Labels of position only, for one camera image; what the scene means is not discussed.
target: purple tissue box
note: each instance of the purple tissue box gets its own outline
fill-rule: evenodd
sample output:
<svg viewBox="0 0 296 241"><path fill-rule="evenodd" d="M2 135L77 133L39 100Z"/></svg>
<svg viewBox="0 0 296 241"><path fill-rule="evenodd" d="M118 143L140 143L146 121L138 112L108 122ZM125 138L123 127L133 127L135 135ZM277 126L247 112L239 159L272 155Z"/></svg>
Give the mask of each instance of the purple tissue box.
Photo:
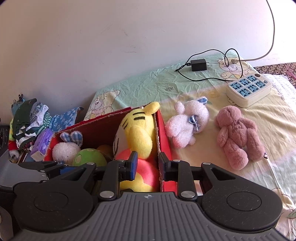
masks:
<svg viewBox="0 0 296 241"><path fill-rule="evenodd" d="M31 150L31 157L35 161L43 161L49 142L52 138L53 132L50 129L45 129L37 137L35 144Z"/></svg>

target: black cable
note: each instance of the black cable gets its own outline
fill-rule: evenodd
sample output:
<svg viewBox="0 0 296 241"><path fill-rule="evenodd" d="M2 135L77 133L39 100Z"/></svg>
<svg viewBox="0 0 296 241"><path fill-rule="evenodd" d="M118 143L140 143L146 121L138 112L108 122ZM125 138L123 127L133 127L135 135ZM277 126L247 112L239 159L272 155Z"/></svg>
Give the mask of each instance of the black cable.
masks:
<svg viewBox="0 0 296 241"><path fill-rule="evenodd" d="M201 79L201 80L193 80L193 79L190 79L190 78L188 78L188 77L186 77L185 75L183 75L183 74L180 73L180 70L181 70L182 68L184 68L184 67L187 65L188 61L189 61L193 56L196 56L196 55L199 55L199 54L203 54L203 53L205 53L205 52L212 51L212 50L218 51L218 52L220 52L220 53L222 53L222 54L224 55L224 63L225 63L225 66L226 66L226 67L229 66L229 61L228 61L228 58L226 57L226 54L228 53L228 51L230 51L230 50L234 50L234 51L236 52L238 58L239 58L239 63L240 63L240 66L241 66L241 68L242 68L242 62L241 62L241 60L240 60L239 53L238 53L235 49L230 48L230 49L228 49L225 53L223 53L222 51L217 50L217 49L209 49L209 50L206 50L206 51L201 52L201 53L193 54L193 55L191 55L191 56L189 57L189 59L186 61L186 63L185 63L184 65L182 65L180 68L176 69L175 71L177 71L180 75L182 75L182 76L185 77L186 79L191 80L191 81L195 81L195 82L203 81L203 80L209 80L209 79L213 79L213 80L222 80L222 81L231 81L231 80L219 79L219 78L214 78L214 77L211 77L211 78L205 78L205 79Z"/></svg>

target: bed sheet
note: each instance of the bed sheet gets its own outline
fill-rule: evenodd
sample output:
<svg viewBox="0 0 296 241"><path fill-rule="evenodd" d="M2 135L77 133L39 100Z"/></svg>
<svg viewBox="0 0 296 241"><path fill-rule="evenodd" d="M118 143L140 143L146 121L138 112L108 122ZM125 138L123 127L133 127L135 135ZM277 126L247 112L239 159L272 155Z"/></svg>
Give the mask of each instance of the bed sheet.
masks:
<svg viewBox="0 0 296 241"><path fill-rule="evenodd" d="M192 79L218 77L236 80L240 77L240 65L225 67L222 55L207 57L210 62L207 71L191 72L190 67L181 70ZM173 157L187 161L192 166L200 166L208 161L255 183L273 190L283 201L283 213L277 229L288 239L295 239L296 218L296 115L284 101L282 95L272 88L271 93L252 106L241 109L244 117L254 120L258 126L260 140L269 158L259 162L249 162L240 171L231 169L226 156L217 143L219 129L213 123L219 110L230 103L226 96L226 83L218 80L192 82L174 72L180 64L133 77L97 92L88 110L86 119L128 106L136 107L151 101L159 101L161 113L166 122L175 115L174 104L201 96L208 98L206 104L210 121L205 130L197 135L196 143L183 149L172 147ZM255 70L243 63L244 75Z"/></svg>

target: white rabbit plush toy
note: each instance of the white rabbit plush toy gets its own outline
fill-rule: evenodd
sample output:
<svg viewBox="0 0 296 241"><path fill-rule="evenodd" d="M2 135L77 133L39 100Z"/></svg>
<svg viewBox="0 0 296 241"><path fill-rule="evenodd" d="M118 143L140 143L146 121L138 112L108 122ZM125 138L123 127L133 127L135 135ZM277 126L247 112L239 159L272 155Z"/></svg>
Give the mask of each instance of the white rabbit plush toy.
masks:
<svg viewBox="0 0 296 241"><path fill-rule="evenodd" d="M209 111L205 104L206 97L175 104L178 115L171 117L165 125L165 132L173 139L176 148L184 148L195 143L194 134L204 130L209 122Z"/></svg>

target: teddy bear print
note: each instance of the teddy bear print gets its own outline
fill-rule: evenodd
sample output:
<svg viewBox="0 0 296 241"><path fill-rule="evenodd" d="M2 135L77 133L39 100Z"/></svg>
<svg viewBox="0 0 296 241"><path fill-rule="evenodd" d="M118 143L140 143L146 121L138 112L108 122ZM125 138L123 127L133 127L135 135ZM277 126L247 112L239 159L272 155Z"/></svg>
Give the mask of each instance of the teddy bear print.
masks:
<svg viewBox="0 0 296 241"><path fill-rule="evenodd" d="M242 68L241 68L239 62L237 64L232 64L231 63L232 59L238 60L238 57L237 58L228 58L229 66L226 66L224 59L218 60L219 67L225 71L221 74L221 78L223 78L225 80L233 81L233 80L237 80L241 77L242 69L243 69L243 76L254 72L254 70L252 70L250 68L250 65L248 63L242 62Z"/></svg>
<svg viewBox="0 0 296 241"><path fill-rule="evenodd" d="M274 188L272 190L280 197L283 203L282 214L279 218L276 229L286 238L290 239L291 237L294 239L296 235L296 205L293 200L288 195L284 194L280 188Z"/></svg>
<svg viewBox="0 0 296 241"><path fill-rule="evenodd" d="M113 112L112 104L119 93L120 90L115 90L98 95L98 97L91 103L90 110L87 112L84 120L89 120Z"/></svg>

